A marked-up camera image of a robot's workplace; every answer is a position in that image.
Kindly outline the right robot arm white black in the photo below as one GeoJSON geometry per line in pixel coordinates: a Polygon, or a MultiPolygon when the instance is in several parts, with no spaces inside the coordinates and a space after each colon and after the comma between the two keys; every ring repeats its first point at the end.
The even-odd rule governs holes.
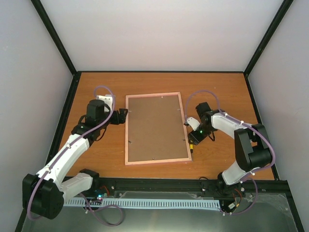
{"type": "Polygon", "coordinates": [[[207,137],[215,141],[216,131],[222,131],[234,139],[235,161],[218,174],[216,189],[219,194],[229,193],[247,177],[273,165],[274,150],[262,124],[252,125],[239,121],[225,111],[212,110],[206,102],[200,103],[196,112],[199,120],[188,117],[184,123],[192,129],[188,133],[189,144],[198,145],[207,137]]]}

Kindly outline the yellow handled screwdriver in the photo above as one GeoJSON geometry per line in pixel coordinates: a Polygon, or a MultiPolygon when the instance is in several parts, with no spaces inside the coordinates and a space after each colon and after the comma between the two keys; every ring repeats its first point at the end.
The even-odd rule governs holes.
{"type": "Polygon", "coordinates": [[[194,145],[190,144],[189,147],[190,147],[191,161],[193,161],[194,145]]]}

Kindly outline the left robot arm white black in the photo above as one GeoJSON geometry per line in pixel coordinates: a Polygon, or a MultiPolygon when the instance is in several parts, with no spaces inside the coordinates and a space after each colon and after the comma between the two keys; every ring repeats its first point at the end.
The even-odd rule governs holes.
{"type": "Polygon", "coordinates": [[[128,110],[115,110],[113,101],[111,96],[97,96],[91,100],[86,114],[80,117],[58,153],[36,174],[24,177],[22,203],[29,219],[54,219],[64,203],[78,194],[99,192],[99,174],[95,171],[83,169],[69,180],[64,178],[78,158],[104,136],[108,125],[125,123],[128,110]]]}

